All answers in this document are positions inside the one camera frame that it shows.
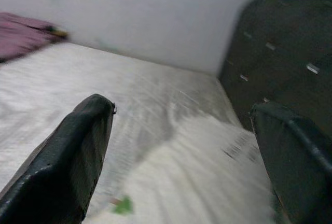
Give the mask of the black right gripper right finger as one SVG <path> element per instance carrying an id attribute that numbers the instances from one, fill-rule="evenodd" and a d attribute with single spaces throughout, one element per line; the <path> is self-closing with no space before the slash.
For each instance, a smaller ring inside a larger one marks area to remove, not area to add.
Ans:
<path id="1" fill-rule="evenodd" d="M 252 127 L 272 188 L 291 223 L 331 223 L 331 139 L 309 118 L 255 104 Z"/>

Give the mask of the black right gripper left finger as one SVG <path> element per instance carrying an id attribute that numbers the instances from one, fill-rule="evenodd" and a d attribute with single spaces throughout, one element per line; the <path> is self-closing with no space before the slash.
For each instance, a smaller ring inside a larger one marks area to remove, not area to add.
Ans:
<path id="1" fill-rule="evenodd" d="M 98 183 L 116 107 L 93 94 L 22 163 L 1 191 L 1 223 L 81 223 Z"/>

